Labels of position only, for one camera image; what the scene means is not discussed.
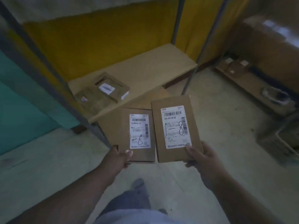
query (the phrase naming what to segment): person's left hand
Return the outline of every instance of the person's left hand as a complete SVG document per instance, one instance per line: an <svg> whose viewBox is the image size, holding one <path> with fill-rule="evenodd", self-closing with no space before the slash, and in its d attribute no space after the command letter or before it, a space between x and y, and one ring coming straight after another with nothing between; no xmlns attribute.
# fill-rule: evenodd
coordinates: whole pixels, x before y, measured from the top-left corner
<svg viewBox="0 0 299 224"><path fill-rule="evenodd" d="M114 145L105 155L98 168L104 171L105 175L111 179L110 184L112 184L115 177L121 172L121 170L128 167L126 162L132 155L132 150L127 150L125 153L119 153L117 151L117 145Z"/></svg>

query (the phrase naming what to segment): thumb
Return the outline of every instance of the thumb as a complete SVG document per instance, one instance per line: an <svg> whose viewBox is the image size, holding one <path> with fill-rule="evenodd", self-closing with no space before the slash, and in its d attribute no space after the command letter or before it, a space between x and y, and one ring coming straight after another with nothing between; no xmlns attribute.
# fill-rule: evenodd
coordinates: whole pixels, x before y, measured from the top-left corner
<svg viewBox="0 0 299 224"><path fill-rule="evenodd" d="M127 162L133 155L133 151L132 150L127 150L123 155L123 158L125 160L125 162Z"/></svg>
<svg viewBox="0 0 299 224"><path fill-rule="evenodd" d="M191 147L190 145L186 145L186 149L188 153L198 162L202 161L203 158L205 158L205 155L200 152L199 150Z"/></svg>

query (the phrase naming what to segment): person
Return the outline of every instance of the person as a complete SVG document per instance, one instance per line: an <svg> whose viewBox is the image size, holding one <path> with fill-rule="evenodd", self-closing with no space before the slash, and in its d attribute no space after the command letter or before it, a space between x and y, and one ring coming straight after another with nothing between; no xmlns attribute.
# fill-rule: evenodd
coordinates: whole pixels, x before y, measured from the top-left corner
<svg viewBox="0 0 299 224"><path fill-rule="evenodd" d="M185 166L195 167L198 170L204 185L214 193L229 222L280 223L232 178L216 152L208 144L203 142L202 145L203 152L186 146L195 161L188 162ZM132 154L131 150L119 153L114 146L94 170L8 223L85 223L106 188L114 182L123 168L128 167L126 162ZM114 198L95 223L178 223L169 218L165 211L150 208L144 182L139 179L134 182L132 190Z"/></svg>

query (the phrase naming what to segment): pants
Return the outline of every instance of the pants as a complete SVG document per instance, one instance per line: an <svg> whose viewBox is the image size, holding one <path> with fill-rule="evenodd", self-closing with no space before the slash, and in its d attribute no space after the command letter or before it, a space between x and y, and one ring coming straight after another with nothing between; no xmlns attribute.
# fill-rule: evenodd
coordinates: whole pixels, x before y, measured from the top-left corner
<svg viewBox="0 0 299 224"><path fill-rule="evenodd" d="M111 200L99 217L118 209L151 209L151 206L148 195L144 195L141 191L129 190Z"/></svg>

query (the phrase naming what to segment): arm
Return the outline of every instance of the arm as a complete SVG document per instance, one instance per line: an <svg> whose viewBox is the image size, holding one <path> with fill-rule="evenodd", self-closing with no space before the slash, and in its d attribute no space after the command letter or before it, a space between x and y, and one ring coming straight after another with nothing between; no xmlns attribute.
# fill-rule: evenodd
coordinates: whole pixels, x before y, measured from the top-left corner
<svg viewBox="0 0 299 224"><path fill-rule="evenodd" d="M233 179L208 144L203 142L202 145L204 153L190 146L186 147L196 161L187 163L186 167L194 166L198 170L203 183L214 193L231 224L281 223Z"/></svg>
<svg viewBox="0 0 299 224"><path fill-rule="evenodd" d="M101 164L66 188L26 210L12 223L85 223L102 194L127 165L133 152L113 147Z"/></svg>

